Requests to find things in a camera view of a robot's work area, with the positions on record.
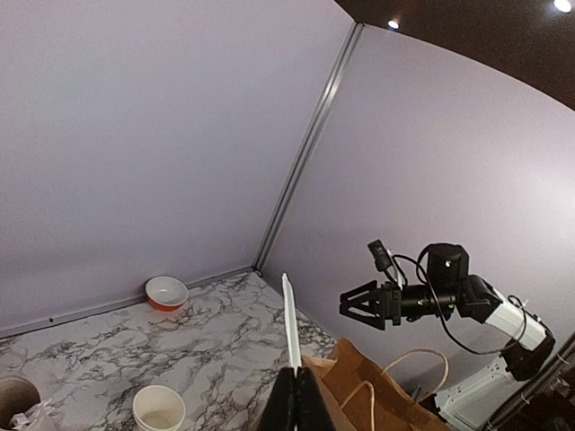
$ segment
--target paper bag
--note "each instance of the paper bag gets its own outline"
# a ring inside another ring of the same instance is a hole
[[[343,409],[340,408],[365,381],[371,383],[374,390],[376,430],[448,431],[437,416],[414,403],[388,374],[359,353],[348,340],[338,341],[333,356],[334,360],[304,356],[303,364],[314,372],[338,431],[371,431],[372,394],[367,387],[360,389]]]

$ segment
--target white stick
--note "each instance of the white stick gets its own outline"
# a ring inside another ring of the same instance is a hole
[[[299,350],[299,337],[297,336],[296,301],[294,290],[289,283],[288,276],[281,277],[281,285],[284,290],[284,311],[286,314],[287,349],[289,351],[289,366],[297,375],[297,368],[302,366],[302,355]]]

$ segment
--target paper bag handle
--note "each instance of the paper bag handle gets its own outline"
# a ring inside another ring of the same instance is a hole
[[[364,386],[367,386],[369,389],[369,392],[371,393],[371,402],[370,402],[370,412],[371,412],[371,431],[376,431],[376,390],[374,389],[374,385],[371,384],[370,382],[368,382],[367,380],[364,380],[362,383],[360,383],[356,389],[354,389],[350,395],[348,395],[348,398],[346,398],[342,404],[340,405],[340,409],[343,409],[345,406],[348,405],[349,400],[351,400],[356,393],[359,392],[359,390],[361,388],[363,388]]]
[[[443,361],[443,364],[445,365],[444,370],[443,370],[443,377],[441,378],[441,381],[438,383],[438,385],[435,388],[433,388],[433,391],[428,392],[428,394],[426,396],[424,396],[421,400],[416,401],[415,404],[419,404],[422,401],[426,400],[431,395],[433,395],[434,393],[437,393],[443,387],[443,385],[446,383],[447,376],[449,375],[449,361],[447,360],[447,357],[443,353],[438,352],[437,350],[433,350],[431,348],[415,348],[415,349],[410,350],[409,352],[406,352],[403,355],[399,356],[397,359],[395,359],[390,365],[388,365],[386,368],[384,368],[384,370],[381,372],[381,374],[387,373],[387,371],[389,369],[400,364],[401,362],[403,362],[403,359],[405,359],[408,356],[411,356],[414,353],[430,353],[431,355],[439,356],[441,358],[441,360]]]

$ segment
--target paper cup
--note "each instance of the paper cup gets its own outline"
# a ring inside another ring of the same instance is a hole
[[[186,406],[175,391],[147,386],[136,394],[132,412],[139,431],[176,431],[186,418]]]

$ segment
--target marble countertop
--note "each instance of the marble countertop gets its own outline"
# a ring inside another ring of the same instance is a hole
[[[334,339],[298,314],[302,353]],[[52,399],[61,431],[132,430],[131,403],[148,384],[186,403],[183,430],[245,430],[288,364],[283,299],[255,274],[190,290],[178,312],[147,303],[0,340],[0,372]]]

